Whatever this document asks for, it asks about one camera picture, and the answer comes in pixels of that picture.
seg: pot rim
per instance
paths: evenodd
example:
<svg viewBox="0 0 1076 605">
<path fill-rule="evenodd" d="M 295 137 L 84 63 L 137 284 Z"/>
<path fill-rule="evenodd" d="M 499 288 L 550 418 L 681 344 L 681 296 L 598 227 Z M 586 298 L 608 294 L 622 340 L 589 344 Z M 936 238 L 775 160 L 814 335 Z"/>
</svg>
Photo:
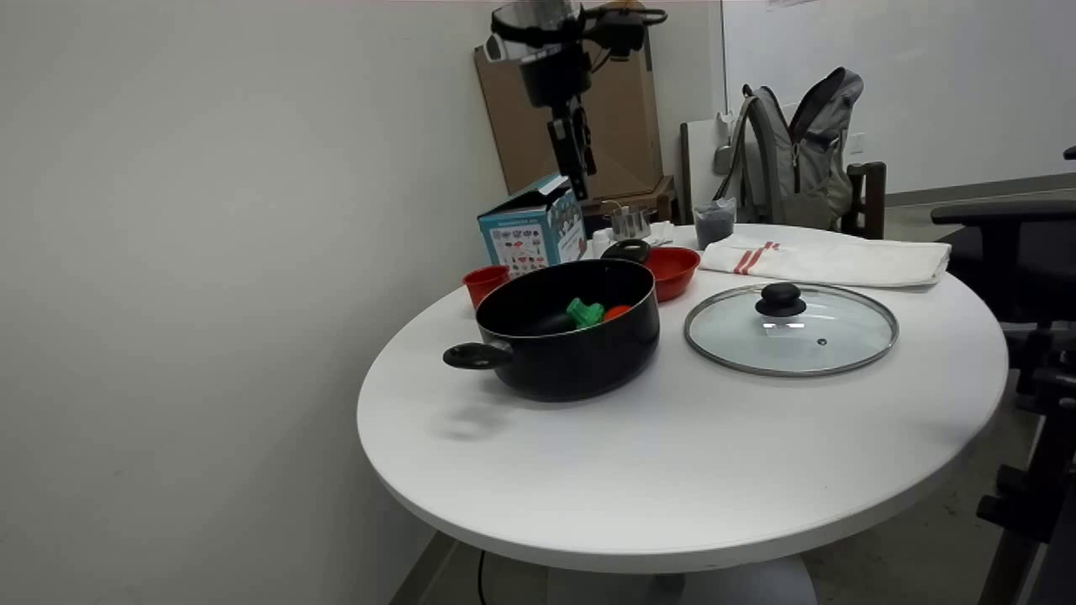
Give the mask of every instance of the pot rim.
<svg viewBox="0 0 1076 605">
<path fill-rule="evenodd" d="M 619 261 L 619 259 L 580 259 L 580 261 L 565 261 L 565 266 L 634 266 L 634 270 L 642 270 L 647 275 L 649 275 L 649 288 L 647 288 L 647 296 L 639 296 L 634 298 L 634 305 L 624 313 L 624 317 L 632 317 L 639 305 L 649 305 L 649 302 L 657 302 L 657 275 L 647 270 L 647 266 L 639 266 L 639 261 Z M 503 294 L 503 287 L 510 287 L 510 284 L 500 284 L 492 296 L 485 296 L 481 298 L 481 305 L 488 305 L 499 294 Z M 580 335 L 580 333 L 593 333 L 593 331 L 601 331 L 601 325 L 593 325 L 593 331 L 565 331 L 565 333 L 500 333 L 500 331 L 488 331 L 478 317 L 481 317 L 481 305 L 473 308 L 473 322 L 481 325 L 481 333 L 488 335 L 488 340 L 499 340 L 499 344 L 534 344 L 534 340 L 541 340 L 541 344 L 549 344 L 549 340 L 573 340 L 573 335 Z"/>
</svg>

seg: lid knob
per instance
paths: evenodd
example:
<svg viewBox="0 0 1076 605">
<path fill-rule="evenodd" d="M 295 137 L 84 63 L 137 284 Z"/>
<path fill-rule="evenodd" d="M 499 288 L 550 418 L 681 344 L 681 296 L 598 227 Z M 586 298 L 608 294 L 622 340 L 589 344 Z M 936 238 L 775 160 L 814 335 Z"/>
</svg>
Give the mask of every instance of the lid knob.
<svg viewBox="0 0 1076 605">
<path fill-rule="evenodd" d="M 771 284 L 752 308 L 762 317 L 801 317 L 808 302 L 792 284 Z"/>
</svg>

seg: red bowl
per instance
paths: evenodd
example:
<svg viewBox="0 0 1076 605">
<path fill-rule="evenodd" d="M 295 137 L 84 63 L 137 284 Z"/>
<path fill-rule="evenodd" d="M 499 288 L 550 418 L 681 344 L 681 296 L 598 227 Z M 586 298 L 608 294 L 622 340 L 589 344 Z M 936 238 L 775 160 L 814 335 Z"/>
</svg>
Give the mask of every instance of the red bowl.
<svg viewBox="0 0 1076 605">
<path fill-rule="evenodd" d="M 699 253 L 694 249 L 653 249 L 647 270 L 659 287 L 659 302 L 680 298 L 699 270 Z"/>
</svg>

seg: black pot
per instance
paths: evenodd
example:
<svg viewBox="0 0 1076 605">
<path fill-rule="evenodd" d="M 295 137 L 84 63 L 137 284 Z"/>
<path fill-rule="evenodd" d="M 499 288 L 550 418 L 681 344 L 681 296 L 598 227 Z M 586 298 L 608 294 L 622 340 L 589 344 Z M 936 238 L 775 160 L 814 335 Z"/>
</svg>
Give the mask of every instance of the black pot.
<svg viewBox="0 0 1076 605">
<path fill-rule="evenodd" d="M 573 298 L 630 305 L 624 317 L 578 331 Z M 493 288 L 473 313 L 485 344 L 444 352 L 464 370 L 499 376 L 537 401 L 578 401 L 630 385 L 659 344 L 657 284 L 632 261 L 567 261 Z"/>
</svg>

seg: backpack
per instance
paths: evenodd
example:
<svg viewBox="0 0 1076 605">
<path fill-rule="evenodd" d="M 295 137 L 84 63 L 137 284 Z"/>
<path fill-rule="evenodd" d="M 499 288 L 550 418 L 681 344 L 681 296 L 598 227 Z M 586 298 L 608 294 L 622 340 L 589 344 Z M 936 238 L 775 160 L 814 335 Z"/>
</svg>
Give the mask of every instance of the backpack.
<svg viewBox="0 0 1076 605">
<path fill-rule="evenodd" d="M 849 209 L 845 141 L 862 95 L 865 82 L 838 66 L 803 95 L 788 123 L 771 87 L 743 87 L 733 151 L 720 151 L 712 166 L 724 171 L 712 199 L 737 199 L 747 222 L 835 228 Z"/>
</svg>

